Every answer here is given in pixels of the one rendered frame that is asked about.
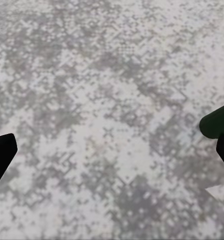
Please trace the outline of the insectifuge atomizer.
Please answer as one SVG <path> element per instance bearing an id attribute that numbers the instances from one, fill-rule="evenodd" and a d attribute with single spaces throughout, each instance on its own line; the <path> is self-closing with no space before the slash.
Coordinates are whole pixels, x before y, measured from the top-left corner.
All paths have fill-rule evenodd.
<path id="1" fill-rule="evenodd" d="M 203 117 L 199 128 L 206 138 L 218 139 L 224 133 L 224 106 Z"/>

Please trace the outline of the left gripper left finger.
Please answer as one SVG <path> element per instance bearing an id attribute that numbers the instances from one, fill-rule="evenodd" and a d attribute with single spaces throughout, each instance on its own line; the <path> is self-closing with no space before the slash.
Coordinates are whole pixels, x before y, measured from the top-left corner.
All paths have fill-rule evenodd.
<path id="1" fill-rule="evenodd" d="M 0 180 L 18 152 L 13 133 L 0 136 Z"/>

